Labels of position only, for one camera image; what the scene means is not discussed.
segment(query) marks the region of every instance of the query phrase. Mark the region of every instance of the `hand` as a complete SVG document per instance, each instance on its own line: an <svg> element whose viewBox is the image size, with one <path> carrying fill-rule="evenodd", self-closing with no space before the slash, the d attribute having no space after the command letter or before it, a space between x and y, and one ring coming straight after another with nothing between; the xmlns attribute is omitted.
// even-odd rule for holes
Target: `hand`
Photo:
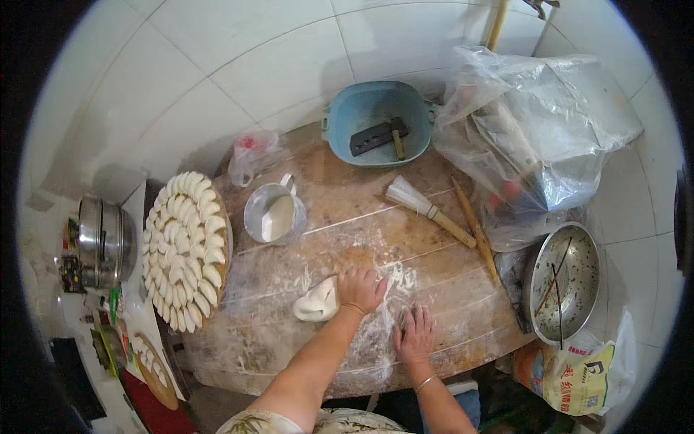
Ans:
<svg viewBox="0 0 694 434"><path fill-rule="evenodd" d="M399 326L396 326L393 333L395 341L395 352L398 358L407 365L408 368L417 365L429 365L429 354L434 342L434 330L436 322L427 308L422 308L418 302L412 311L407 309L405 313L405 335Z"/></svg>
<svg viewBox="0 0 694 434"><path fill-rule="evenodd" d="M388 287L388 278L378 284L376 270L351 267L337 276L337 300L340 308L354 310L361 316L376 310Z"/></svg>

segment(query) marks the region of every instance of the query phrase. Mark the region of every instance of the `gold bracelet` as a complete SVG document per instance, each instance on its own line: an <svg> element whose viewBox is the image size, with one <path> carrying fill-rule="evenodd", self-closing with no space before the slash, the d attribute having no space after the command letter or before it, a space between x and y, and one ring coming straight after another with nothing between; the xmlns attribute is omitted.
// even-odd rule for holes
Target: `gold bracelet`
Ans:
<svg viewBox="0 0 694 434"><path fill-rule="evenodd" d="M427 378L426 380L424 380L424 381L419 385L419 387L416 388L416 389L414 390L414 393L415 393L415 394L418 394L419 391L422 390L422 387L424 387L427 383L429 383L431 380L433 380L433 379L436 378L436 377L438 377L438 376L437 376L437 375L432 375L431 377L429 377L429 378Z"/></svg>

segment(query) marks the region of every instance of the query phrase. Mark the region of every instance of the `woman's right hand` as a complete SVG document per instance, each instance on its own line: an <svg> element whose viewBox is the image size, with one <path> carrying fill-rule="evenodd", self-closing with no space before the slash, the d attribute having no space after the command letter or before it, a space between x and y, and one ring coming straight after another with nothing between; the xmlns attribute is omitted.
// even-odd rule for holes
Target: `woman's right hand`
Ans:
<svg viewBox="0 0 694 434"><path fill-rule="evenodd" d="M428 365L435 328L434 318L420 303L415 305L414 316L412 311L407 309L404 334L399 326L396 326L393 333L398 359L410 369L418 365Z"/></svg>

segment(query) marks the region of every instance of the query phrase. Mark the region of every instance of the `chopsticks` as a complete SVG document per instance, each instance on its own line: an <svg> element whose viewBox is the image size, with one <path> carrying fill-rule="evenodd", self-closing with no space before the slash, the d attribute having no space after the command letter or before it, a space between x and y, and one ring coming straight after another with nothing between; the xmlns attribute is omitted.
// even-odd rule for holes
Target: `chopsticks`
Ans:
<svg viewBox="0 0 694 434"><path fill-rule="evenodd" d="M559 349L564 349L564 330L563 319L561 318L561 297L559 296L559 284L557 282L557 271L555 265L552 264L552 273L555 275L555 288L557 289L557 308L559 309Z"/></svg>
<svg viewBox="0 0 694 434"><path fill-rule="evenodd" d="M566 254L568 253L568 248L571 246L571 240L573 240L573 237L568 238L568 244L566 245L566 250L564 251L564 256L561 257L561 262L559 263L559 269L557 270L557 273L561 271L561 268L564 266L564 260L566 259ZM550 292L552 291L552 286L557 282L557 274L555 273L554 278L552 279L552 282L550 282L550 285L547 287L547 290L545 291L545 296L542 297L542 302L537 305L537 309L535 310L535 317L540 313L540 310L542 309L542 306L545 305L545 302L547 301L547 298L550 296Z"/></svg>

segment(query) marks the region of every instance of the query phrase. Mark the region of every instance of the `wooden cutting board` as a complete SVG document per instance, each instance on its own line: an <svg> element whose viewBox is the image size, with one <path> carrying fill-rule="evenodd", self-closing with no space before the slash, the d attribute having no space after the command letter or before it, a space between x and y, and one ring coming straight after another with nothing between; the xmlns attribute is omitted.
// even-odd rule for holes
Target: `wooden cutting board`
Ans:
<svg viewBox="0 0 694 434"><path fill-rule="evenodd" d="M157 350L154 349L151 342L149 342L149 339L147 339L145 335L141 333L136 333L135 336L141 337L142 341L145 343L149 351L152 351L152 353L154 354L154 361L159 363L159 366L162 367L164 377L167 380L166 386L161 384L161 382L159 381L159 376L156 374L156 372L148 371L147 368L140 361L139 354L136 354L135 362L137 363L137 368L144 377L145 383L147 383L149 389L152 391L154 396L159 400L160 403L162 403L164 407L168 408L169 410L178 409L178 398L176 397L174 384L171 382L171 379L169 378L169 372L167 372L167 368L165 367L164 363L162 363L162 360L159 358Z"/></svg>

